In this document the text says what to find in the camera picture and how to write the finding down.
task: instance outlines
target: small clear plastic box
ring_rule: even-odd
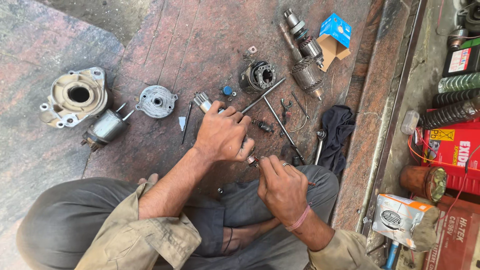
[[[419,119],[420,114],[418,112],[414,110],[407,111],[400,130],[407,135],[413,135],[415,133],[415,128],[417,127]]]

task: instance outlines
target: green bottle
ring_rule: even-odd
[[[438,92],[452,92],[480,88],[480,72],[447,77],[438,83]]]

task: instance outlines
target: starter end cover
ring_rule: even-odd
[[[140,94],[135,108],[152,118],[160,119],[173,112],[176,100],[178,100],[178,96],[170,93],[165,87],[149,86]]]

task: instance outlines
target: rusty can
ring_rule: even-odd
[[[405,166],[400,172],[400,186],[432,202],[444,195],[446,181],[442,167]]]

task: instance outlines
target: bare foot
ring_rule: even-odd
[[[158,174],[154,173],[154,174],[150,175],[148,180],[146,180],[145,178],[142,178],[142,179],[138,180],[138,184],[145,184],[147,182],[150,182],[152,184],[156,184],[158,182]]]
[[[246,248],[255,239],[278,225],[280,225],[280,221],[274,218],[269,221],[239,228],[223,227],[223,255],[229,256]]]

